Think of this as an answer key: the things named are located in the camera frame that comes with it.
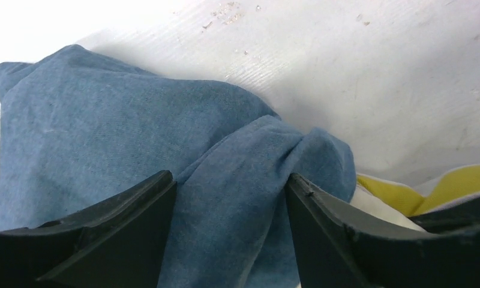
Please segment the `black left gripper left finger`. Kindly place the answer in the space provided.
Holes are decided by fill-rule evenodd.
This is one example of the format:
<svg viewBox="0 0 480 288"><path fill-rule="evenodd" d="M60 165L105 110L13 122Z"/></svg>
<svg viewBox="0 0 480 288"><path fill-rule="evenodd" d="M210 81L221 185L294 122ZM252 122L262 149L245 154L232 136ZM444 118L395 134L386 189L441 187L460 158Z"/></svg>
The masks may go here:
<svg viewBox="0 0 480 288"><path fill-rule="evenodd" d="M0 287L156 287L177 184L160 171L29 229L0 232Z"/></svg>

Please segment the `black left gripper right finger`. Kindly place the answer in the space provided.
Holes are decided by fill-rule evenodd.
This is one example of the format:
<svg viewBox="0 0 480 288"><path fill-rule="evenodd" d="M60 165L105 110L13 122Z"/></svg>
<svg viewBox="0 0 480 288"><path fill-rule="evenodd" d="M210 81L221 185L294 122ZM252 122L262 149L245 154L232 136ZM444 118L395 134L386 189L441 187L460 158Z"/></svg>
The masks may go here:
<svg viewBox="0 0 480 288"><path fill-rule="evenodd" d="M301 175L286 203L302 287L480 287L480 197L389 223Z"/></svg>

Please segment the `yellow white pillow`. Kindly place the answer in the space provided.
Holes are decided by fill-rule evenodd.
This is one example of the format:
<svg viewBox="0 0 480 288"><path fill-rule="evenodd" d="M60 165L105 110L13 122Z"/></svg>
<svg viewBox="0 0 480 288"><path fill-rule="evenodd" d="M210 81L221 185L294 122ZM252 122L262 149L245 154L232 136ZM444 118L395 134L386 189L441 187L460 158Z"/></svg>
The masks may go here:
<svg viewBox="0 0 480 288"><path fill-rule="evenodd" d="M480 164L452 169L417 188L358 174L350 204L418 231L439 233L480 224Z"/></svg>

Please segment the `blue pillowcase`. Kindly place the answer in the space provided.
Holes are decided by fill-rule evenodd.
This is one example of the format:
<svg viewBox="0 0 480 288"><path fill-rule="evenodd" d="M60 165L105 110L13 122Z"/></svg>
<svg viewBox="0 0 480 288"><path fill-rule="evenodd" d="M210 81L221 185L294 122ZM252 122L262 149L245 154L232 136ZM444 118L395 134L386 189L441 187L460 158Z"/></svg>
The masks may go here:
<svg viewBox="0 0 480 288"><path fill-rule="evenodd" d="M168 170L178 196L160 287L296 287L282 190L349 202L349 146L301 133L228 83L167 79L81 46L0 64L0 230L62 218Z"/></svg>

